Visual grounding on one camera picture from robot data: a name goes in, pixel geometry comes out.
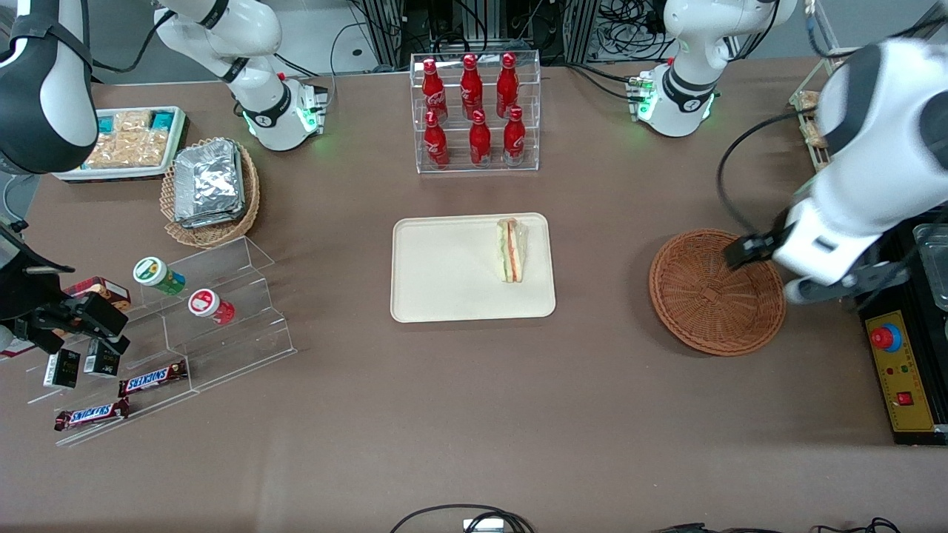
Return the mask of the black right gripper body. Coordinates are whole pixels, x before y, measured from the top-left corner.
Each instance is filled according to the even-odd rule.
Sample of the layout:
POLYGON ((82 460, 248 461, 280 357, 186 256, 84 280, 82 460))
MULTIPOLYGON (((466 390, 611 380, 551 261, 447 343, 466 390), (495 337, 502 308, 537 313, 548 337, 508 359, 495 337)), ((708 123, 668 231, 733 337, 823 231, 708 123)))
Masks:
MULTIPOLYGON (((61 289, 60 276, 74 273, 75 267, 58 264, 34 252, 18 232, 25 222, 2 223, 2 327, 15 341, 30 341, 31 317, 68 318, 67 299, 61 289)), ((70 331, 56 331, 63 339, 78 336, 70 331)))

